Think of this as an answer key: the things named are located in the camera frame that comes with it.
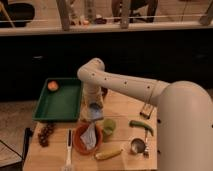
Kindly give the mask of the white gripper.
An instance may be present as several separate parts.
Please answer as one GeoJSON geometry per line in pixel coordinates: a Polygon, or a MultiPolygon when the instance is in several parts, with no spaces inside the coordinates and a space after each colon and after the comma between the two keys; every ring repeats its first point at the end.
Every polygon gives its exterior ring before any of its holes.
{"type": "Polygon", "coordinates": [[[83,85],[83,98],[87,107],[89,107],[92,103],[96,103],[100,107],[103,107],[103,98],[100,86],[85,83],[83,85]]]}

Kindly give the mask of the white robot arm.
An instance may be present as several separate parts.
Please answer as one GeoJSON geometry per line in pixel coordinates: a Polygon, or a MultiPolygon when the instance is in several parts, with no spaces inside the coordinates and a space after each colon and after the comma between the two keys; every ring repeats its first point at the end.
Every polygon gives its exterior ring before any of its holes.
{"type": "Polygon", "coordinates": [[[213,171],[213,100],[203,87],[109,73],[99,58],[82,65],[77,77],[92,89],[111,89],[157,108],[158,171],[213,171]]]}

